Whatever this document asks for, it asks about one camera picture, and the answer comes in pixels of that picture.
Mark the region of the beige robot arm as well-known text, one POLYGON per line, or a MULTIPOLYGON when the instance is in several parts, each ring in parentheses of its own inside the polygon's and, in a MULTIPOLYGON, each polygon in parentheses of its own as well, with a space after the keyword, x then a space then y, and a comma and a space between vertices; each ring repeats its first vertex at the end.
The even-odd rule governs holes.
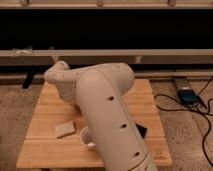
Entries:
POLYGON ((123 100, 134 84, 127 64, 72 69, 59 61, 44 78, 63 101, 80 108, 106 171, 158 171, 123 100))

